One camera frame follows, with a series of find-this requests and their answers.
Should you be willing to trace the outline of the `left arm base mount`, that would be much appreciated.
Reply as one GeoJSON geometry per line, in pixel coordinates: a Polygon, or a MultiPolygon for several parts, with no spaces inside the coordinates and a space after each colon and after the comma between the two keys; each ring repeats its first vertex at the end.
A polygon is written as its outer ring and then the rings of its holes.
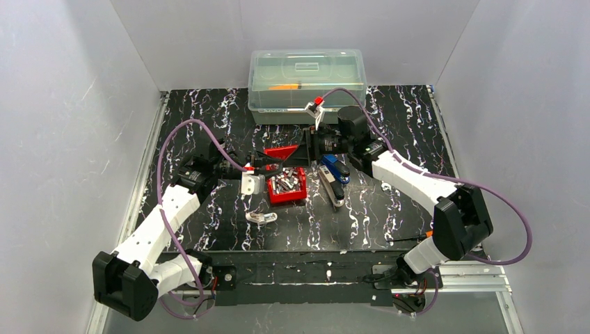
{"type": "Polygon", "coordinates": [[[204,265],[199,278],[205,290],[231,291],[237,286],[237,268],[230,265],[204,265]]]}

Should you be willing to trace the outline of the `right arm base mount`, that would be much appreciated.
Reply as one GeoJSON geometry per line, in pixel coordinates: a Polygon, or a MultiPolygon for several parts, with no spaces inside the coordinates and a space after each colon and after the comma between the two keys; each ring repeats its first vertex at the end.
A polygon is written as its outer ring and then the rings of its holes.
{"type": "Polygon", "coordinates": [[[359,278],[360,283],[373,285],[375,289],[408,289],[411,294],[421,295],[428,289],[443,287],[438,267],[414,274],[410,269],[399,269],[396,264],[375,264],[371,272],[359,278]]]}

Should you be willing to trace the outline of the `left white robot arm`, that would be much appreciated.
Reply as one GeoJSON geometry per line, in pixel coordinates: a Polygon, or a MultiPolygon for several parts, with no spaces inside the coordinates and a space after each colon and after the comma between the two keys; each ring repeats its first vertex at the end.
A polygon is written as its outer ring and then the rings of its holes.
{"type": "Polygon", "coordinates": [[[176,241],[175,233],[207,199],[221,179],[241,180],[243,194],[259,193],[271,171],[282,159],[254,151],[241,172],[230,163],[231,151],[223,156],[210,143],[194,150],[180,164],[166,187],[161,202],[132,234],[112,252],[99,252],[93,260],[94,298],[119,313],[140,321],[146,318],[159,298],[188,283],[204,288],[212,278],[212,260],[208,255],[180,249],[176,258],[159,262],[164,248],[176,241]]]}

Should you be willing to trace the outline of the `red plastic bin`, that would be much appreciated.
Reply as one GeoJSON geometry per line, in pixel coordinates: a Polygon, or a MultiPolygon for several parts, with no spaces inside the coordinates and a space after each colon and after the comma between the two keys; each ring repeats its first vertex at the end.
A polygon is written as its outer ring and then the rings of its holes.
{"type": "MultiPolygon", "coordinates": [[[[267,148],[264,153],[270,157],[286,159],[297,147],[297,145],[290,145],[267,148]]],[[[266,183],[272,205],[281,205],[307,198],[307,180],[302,167],[282,167],[281,171],[267,179],[266,183]]]]}

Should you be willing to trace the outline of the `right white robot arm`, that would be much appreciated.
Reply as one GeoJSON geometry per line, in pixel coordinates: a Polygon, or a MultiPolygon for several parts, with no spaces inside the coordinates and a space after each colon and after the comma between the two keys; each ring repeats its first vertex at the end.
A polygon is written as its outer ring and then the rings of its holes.
{"type": "Polygon", "coordinates": [[[390,151],[370,132],[360,108],[340,109],[337,129],[321,125],[319,103],[310,102],[305,110],[314,125],[304,129],[302,141],[284,166],[309,166],[327,154],[344,154],[356,170],[393,186],[431,215],[433,234],[397,259],[398,278],[415,279],[449,260],[461,260],[493,233],[480,188],[431,175],[390,151]]]}

